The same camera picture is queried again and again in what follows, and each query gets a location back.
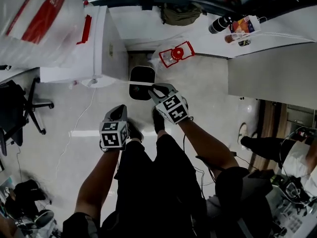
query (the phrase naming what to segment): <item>white bag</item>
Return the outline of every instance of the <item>white bag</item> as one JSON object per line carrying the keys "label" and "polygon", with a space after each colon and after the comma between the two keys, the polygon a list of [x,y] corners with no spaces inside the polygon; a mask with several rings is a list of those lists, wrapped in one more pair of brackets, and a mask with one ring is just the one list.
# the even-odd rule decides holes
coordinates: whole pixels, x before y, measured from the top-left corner
{"label": "white bag", "polygon": [[0,64],[55,67],[81,41],[82,0],[0,0]]}

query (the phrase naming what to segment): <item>person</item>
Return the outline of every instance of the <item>person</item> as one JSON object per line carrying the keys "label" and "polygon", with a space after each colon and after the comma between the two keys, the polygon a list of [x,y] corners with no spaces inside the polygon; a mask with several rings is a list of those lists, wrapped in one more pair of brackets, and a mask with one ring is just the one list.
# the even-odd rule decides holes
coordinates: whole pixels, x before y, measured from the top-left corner
{"label": "person", "polygon": [[[196,171],[184,151],[165,131],[164,118],[156,109],[153,120],[158,135],[155,160],[152,162],[145,153],[142,134],[129,123],[131,141],[122,151],[114,176],[118,180],[115,211],[100,226],[101,209],[120,152],[110,149],[83,182],[75,213],[63,223],[62,237],[210,237],[211,224],[206,219],[206,201]],[[229,200],[232,195],[241,194],[237,184],[242,183],[249,172],[238,166],[230,150],[190,119],[178,125],[198,156],[212,164],[216,195],[225,195]],[[241,215],[253,237],[268,237],[272,216],[264,196],[246,205]],[[228,218],[219,225],[216,236],[244,237],[235,225]]]}
{"label": "person", "polygon": [[10,217],[14,219],[23,216],[34,219],[39,213],[35,201],[47,198],[34,180],[21,182],[14,189],[9,188],[8,190],[9,196],[4,206]]}
{"label": "person", "polygon": [[317,196],[317,140],[300,142],[283,138],[250,138],[243,123],[239,130],[238,143],[255,154],[274,160],[284,174],[300,178],[310,196]]}

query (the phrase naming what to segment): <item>plastic bag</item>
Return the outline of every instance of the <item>plastic bag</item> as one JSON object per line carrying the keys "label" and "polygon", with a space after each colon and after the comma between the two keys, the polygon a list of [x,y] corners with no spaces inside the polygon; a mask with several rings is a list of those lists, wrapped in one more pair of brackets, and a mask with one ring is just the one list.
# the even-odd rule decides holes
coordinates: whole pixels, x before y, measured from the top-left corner
{"label": "plastic bag", "polygon": [[194,55],[194,49],[189,41],[171,40],[157,48],[150,63],[159,78],[171,80],[184,71]]}
{"label": "plastic bag", "polygon": [[0,0],[0,64],[61,65],[81,40],[82,0]]}

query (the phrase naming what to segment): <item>black office chair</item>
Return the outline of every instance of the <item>black office chair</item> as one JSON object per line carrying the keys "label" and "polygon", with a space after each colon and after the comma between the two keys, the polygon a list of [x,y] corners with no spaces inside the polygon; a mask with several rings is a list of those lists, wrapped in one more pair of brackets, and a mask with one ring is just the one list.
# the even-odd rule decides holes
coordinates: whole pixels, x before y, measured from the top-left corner
{"label": "black office chair", "polygon": [[40,78],[34,78],[28,100],[24,97],[26,94],[21,86],[14,83],[13,80],[0,85],[0,146],[2,154],[6,156],[6,142],[12,140],[21,146],[23,143],[22,128],[29,122],[28,116],[33,120],[39,133],[46,134],[46,130],[41,129],[37,122],[34,111],[36,108],[49,107],[54,108],[54,103],[33,104],[33,95],[35,84],[40,83]]}

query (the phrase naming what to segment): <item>black and white marker cube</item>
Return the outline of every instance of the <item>black and white marker cube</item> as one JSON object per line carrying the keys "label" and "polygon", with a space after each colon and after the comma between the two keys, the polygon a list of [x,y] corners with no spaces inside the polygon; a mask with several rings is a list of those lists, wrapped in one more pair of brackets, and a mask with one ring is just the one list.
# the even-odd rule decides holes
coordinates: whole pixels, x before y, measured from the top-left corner
{"label": "black and white marker cube", "polygon": [[128,138],[126,121],[107,121],[100,124],[100,138],[105,148],[121,148]]}
{"label": "black and white marker cube", "polygon": [[156,109],[172,124],[178,124],[189,116],[185,102],[178,92],[167,100],[157,104]]}

